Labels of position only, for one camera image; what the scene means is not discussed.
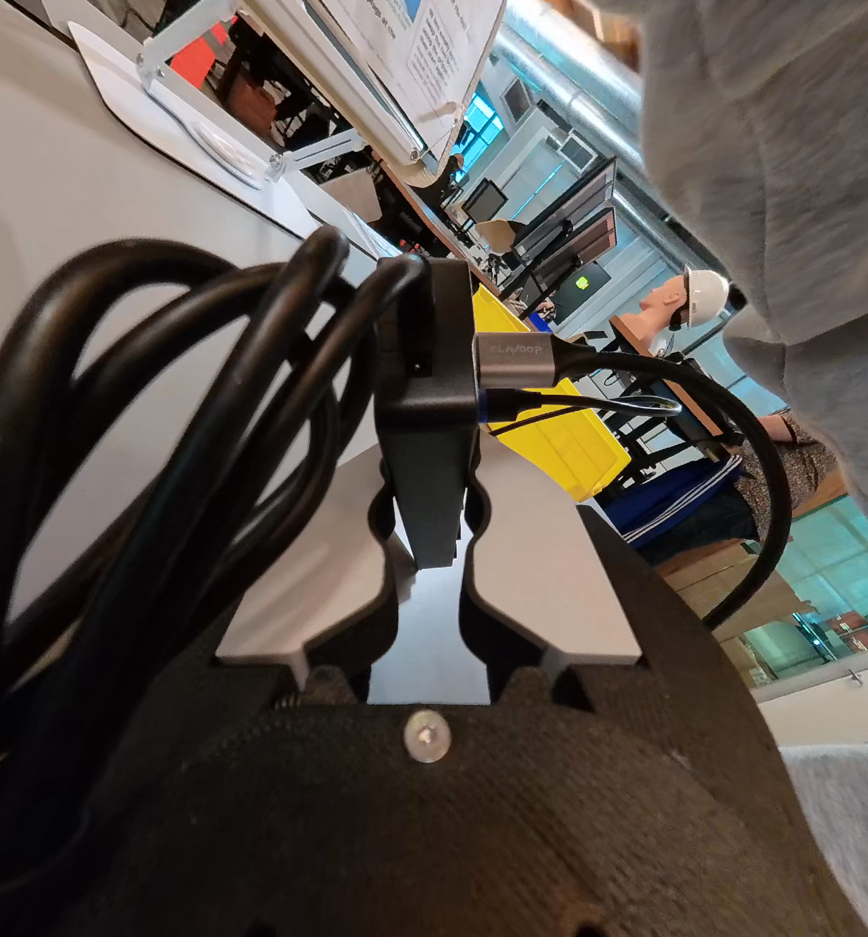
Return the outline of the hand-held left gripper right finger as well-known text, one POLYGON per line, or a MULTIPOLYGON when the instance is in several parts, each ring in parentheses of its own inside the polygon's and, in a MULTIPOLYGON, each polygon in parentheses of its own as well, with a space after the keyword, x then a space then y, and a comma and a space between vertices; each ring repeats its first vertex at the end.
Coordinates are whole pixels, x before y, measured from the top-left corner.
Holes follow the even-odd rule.
POLYGON ((465 505, 465 597, 541 665, 632 665, 642 651, 577 505, 481 434, 465 505))

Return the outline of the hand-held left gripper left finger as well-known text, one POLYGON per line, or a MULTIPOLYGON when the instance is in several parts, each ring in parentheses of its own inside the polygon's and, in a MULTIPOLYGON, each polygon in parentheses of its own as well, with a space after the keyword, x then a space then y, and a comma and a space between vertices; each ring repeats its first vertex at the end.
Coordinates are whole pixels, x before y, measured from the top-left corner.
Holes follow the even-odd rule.
POLYGON ((224 665, 310 665, 319 645, 369 612, 389 584, 373 509, 381 450, 337 468, 321 506, 241 600, 216 650, 224 665))

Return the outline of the black USB hub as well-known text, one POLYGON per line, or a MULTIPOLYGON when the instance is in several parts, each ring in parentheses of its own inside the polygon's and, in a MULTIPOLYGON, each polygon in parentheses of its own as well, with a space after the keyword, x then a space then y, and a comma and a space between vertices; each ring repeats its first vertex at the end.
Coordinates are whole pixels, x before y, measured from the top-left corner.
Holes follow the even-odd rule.
POLYGON ((455 560, 479 420, 470 267, 423 266, 379 321, 374 395, 384 474, 420 570, 455 560))

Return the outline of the person's right forearm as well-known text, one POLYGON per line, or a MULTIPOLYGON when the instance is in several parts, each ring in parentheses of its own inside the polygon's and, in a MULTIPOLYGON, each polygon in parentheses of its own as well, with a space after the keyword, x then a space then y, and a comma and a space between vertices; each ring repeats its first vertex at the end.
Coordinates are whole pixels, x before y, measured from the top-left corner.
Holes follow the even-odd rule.
POLYGON ((734 362, 868 518, 868 2, 641 2, 646 170, 747 306, 734 362))

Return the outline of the yellow plastic bin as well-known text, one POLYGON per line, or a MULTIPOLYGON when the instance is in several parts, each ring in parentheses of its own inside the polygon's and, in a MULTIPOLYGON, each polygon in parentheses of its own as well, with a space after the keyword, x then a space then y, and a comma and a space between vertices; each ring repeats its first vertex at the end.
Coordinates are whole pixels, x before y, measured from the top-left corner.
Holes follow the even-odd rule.
MULTIPOLYGON (((478 333, 521 333, 536 336, 485 286, 476 287, 475 325, 478 333)), ((572 381, 562 380, 547 395, 581 396, 572 381)), ((590 409, 504 430, 509 423, 489 424, 490 432, 506 447, 532 462, 581 503, 602 492, 629 465, 631 456, 590 409)))

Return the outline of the blue striped jacket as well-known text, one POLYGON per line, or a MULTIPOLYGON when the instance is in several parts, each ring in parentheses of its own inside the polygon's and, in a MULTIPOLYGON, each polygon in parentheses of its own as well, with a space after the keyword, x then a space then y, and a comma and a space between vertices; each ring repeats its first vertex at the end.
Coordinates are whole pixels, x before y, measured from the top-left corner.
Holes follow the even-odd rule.
POLYGON ((736 483, 743 458, 699 460, 631 486, 604 507, 609 522, 651 567, 723 542, 754 540, 756 518, 736 483))

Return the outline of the mannequin head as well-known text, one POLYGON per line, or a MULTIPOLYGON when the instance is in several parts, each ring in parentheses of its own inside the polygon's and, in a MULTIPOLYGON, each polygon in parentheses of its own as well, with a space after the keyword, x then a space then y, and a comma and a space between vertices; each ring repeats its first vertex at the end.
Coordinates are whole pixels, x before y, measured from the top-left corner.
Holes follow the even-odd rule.
POLYGON ((639 313, 633 320, 633 329, 640 343, 651 349, 655 340, 667 330, 677 313, 686 321, 688 305, 684 280, 674 277, 651 291, 639 303, 639 313))

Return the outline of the white hard hat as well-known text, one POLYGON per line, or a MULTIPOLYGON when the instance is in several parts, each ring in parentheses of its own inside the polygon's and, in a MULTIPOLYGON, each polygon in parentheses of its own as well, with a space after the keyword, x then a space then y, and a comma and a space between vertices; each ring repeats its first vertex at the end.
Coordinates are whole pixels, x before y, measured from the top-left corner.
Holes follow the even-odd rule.
POLYGON ((685 301, 678 310, 680 323, 688 329, 698 328, 720 316, 726 306, 730 283, 709 269, 684 268, 685 301))

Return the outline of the white card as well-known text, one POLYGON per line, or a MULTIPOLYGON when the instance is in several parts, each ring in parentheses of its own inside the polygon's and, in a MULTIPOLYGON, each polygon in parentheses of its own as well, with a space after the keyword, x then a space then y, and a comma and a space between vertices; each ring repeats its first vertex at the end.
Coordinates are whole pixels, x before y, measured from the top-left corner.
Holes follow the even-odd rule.
POLYGON ((382 216, 381 205, 369 169, 340 175, 323 183, 321 189, 366 223, 373 223, 382 216))

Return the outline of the red plastic bin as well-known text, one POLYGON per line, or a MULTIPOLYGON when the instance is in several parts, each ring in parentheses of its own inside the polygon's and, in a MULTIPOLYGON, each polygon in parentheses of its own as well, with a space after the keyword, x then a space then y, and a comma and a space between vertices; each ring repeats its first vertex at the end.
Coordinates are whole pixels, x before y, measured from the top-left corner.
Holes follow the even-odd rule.
POLYGON ((217 23, 170 59, 170 68, 191 86, 203 88, 215 64, 224 64, 231 54, 228 26, 217 23))

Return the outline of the silver ventilation duct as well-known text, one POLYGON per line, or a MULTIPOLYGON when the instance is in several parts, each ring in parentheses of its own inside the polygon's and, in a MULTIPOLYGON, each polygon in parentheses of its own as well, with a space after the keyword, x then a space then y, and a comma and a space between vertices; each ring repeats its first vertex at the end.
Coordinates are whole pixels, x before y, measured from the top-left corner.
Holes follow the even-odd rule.
POLYGON ((615 156, 626 175, 636 177, 640 184, 648 178, 636 135, 505 23, 498 28, 492 52, 572 128, 615 156))

